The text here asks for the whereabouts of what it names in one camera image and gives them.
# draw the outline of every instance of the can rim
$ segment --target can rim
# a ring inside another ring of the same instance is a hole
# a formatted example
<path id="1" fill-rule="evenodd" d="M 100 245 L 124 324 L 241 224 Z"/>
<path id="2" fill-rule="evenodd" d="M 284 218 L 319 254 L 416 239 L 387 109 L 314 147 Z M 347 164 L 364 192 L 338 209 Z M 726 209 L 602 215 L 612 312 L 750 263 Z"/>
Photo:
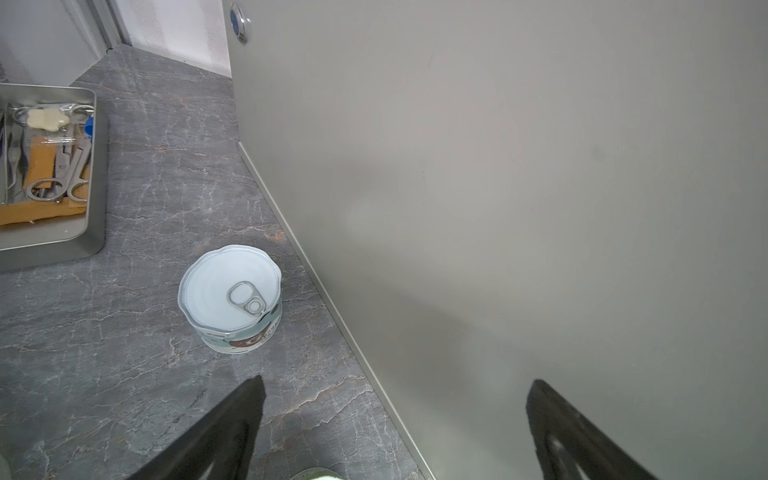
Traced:
<path id="1" fill-rule="evenodd" d="M 270 304 L 265 308 L 264 314 L 261 317 L 254 319 L 253 322 L 250 322 L 243 326 L 239 326 L 236 329 L 219 329 L 219 328 L 216 328 L 215 326 L 204 325 L 200 323 L 197 319 L 195 319 L 195 317 L 189 311 L 189 309 L 186 306 L 187 284 L 189 283 L 192 275 L 194 275 L 195 270 L 197 270 L 200 267 L 200 265 L 208 261 L 211 257 L 215 257 L 216 255 L 222 254 L 229 250 L 245 250 L 249 253 L 255 253 L 256 255 L 259 255 L 260 257 L 267 260 L 268 264 L 272 267 L 272 270 L 275 273 L 276 282 L 277 282 L 277 289 L 276 289 L 277 295 L 275 295 L 275 298 L 272 300 L 272 302 L 270 302 Z M 192 265 L 190 265 L 190 267 L 184 273 L 184 276 L 181 277 L 181 282 L 179 283 L 179 293 L 177 296 L 177 302 L 179 304 L 179 308 L 181 309 L 181 312 L 184 314 L 185 317 L 187 317 L 187 321 L 196 329 L 209 330 L 211 332 L 219 333 L 221 335 L 231 335 L 234 333 L 242 332 L 245 329 L 252 328 L 253 326 L 257 325 L 259 322 L 265 320 L 269 316 L 272 309 L 280 301 L 280 283 L 282 278 L 283 278 L 283 273 L 280 271 L 280 268 L 264 250 L 261 250 L 256 247 L 251 247 L 248 245 L 236 245 L 236 244 L 225 245 L 224 247 L 221 247 L 219 249 L 211 250 L 210 252 L 204 253 L 203 255 L 200 256 L 200 258 L 195 260 L 195 262 L 192 263 Z"/>

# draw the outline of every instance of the marble countertop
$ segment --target marble countertop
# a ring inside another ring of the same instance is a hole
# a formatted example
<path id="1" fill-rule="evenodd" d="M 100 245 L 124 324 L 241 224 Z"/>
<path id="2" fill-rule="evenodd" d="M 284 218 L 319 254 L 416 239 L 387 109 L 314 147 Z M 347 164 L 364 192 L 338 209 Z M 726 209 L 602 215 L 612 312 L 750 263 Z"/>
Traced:
<path id="1" fill-rule="evenodd" d="M 84 260 L 0 273 L 0 453 L 14 479 L 123 478 L 258 374 L 249 478 L 421 478 L 237 153 L 231 83 L 126 45 L 74 83 L 109 117 L 107 240 Z M 280 326 L 239 356 L 205 346 L 176 301 L 184 271 L 232 243 L 283 271 Z"/>

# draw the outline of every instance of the white can lid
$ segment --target white can lid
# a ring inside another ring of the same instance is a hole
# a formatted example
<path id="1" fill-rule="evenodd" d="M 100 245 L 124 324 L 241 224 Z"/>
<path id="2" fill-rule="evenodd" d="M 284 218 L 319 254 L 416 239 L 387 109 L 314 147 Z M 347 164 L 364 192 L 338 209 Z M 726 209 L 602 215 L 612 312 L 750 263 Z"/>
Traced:
<path id="1" fill-rule="evenodd" d="M 179 307 L 193 324 L 232 332 L 258 322 L 280 298 L 280 268 L 262 250 L 227 245 L 184 274 Z"/>

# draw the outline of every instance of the tin can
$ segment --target tin can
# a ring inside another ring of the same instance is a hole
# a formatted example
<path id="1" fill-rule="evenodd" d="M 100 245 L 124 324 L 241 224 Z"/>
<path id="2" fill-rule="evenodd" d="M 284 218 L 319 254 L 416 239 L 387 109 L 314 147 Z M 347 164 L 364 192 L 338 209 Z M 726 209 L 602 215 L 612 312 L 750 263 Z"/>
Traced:
<path id="1" fill-rule="evenodd" d="M 179 285 L 179 307 L 212 349 L 245 353 L 262 346 L 283 315 L 280 268 L 255 247 L 205 253 Z"/>

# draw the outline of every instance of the lock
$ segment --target lock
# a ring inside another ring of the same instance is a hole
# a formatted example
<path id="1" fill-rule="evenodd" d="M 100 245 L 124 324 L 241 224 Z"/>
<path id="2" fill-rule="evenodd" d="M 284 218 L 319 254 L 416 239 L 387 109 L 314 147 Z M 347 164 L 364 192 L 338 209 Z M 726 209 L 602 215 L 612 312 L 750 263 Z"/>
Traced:
<path id="1" fill-rule="evenodd" d="M 233 3 L 230 6 L 230 23 L 232 24 L 232 32 L 234 32 L 237 39 L 240 40 L 240 43 L 245 43 L 245 17 L 243 17 L 243 13 L 240 11 L 240 6 L 237 3 Z"/>

